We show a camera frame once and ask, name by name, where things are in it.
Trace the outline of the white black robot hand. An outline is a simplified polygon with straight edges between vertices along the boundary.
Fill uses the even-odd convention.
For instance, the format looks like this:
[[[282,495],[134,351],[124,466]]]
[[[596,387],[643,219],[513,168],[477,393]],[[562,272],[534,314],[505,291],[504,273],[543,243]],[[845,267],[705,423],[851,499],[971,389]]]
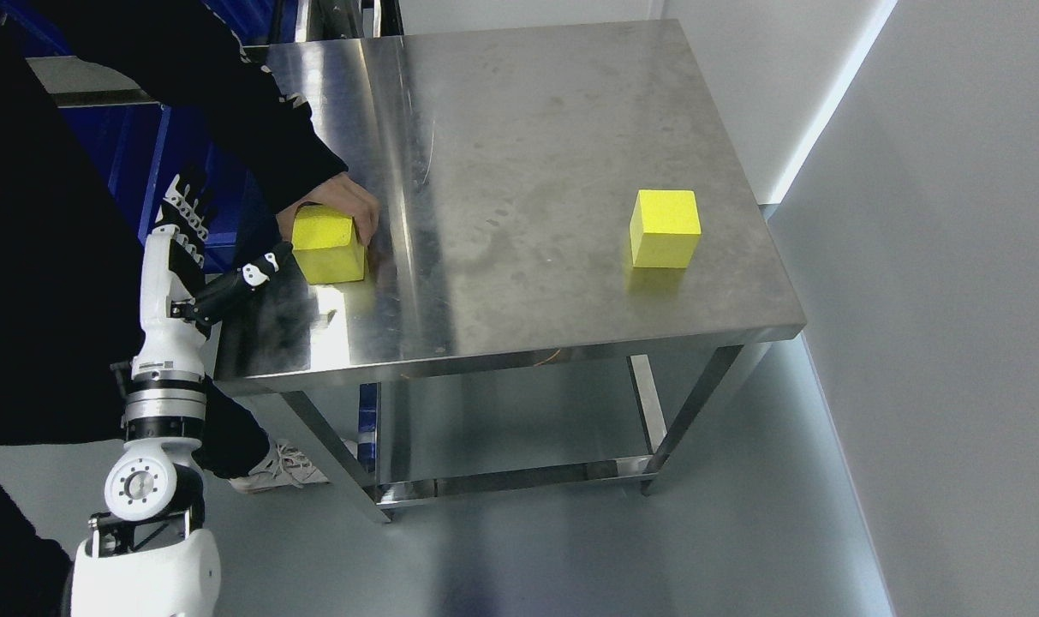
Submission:
[[[140,267],[140,328],[144,341],[131,361],[133,381],[195,381],[206,376],[199,352],[214,325],[257,296],[290,261],[291,243],[207,281],[205,173],[174,176],[144,243]]]

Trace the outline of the person's bare hand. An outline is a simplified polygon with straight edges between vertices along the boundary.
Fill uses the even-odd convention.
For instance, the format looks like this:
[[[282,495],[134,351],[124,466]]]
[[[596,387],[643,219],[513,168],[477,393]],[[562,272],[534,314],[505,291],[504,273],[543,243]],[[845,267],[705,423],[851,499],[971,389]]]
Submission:
[[[350,216],[359,234],[359,243],[369,246],[379,227],[381,203],[359,186],[347,172],[338,173],[316,186],[303,198],[293,202],[276,215],[279,237],[291,241],[297,211],[301,207],[323,206]]]

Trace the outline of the person's black sleeved forearm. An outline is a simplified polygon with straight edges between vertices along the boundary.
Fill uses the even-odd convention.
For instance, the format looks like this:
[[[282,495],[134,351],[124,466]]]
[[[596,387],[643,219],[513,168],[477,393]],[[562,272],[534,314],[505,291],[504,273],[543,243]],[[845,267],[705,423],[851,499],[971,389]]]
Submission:
[[[317,136],[307,100],[283,93],[201,1],[38,1],[75,55],[164,105],[195,108],[279,213],[348,167]]]

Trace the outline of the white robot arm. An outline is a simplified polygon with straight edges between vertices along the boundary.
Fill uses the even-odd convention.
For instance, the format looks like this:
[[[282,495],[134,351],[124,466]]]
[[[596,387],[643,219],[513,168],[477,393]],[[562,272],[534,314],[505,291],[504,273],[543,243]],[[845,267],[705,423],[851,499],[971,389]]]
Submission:
[[[121,456],[105,477],[105,511],[89,518],[76,549],[61,612],[211,616],[221,562],[193,458],[205,429],[205,380],[156,368],[119,376],[119,390]]]

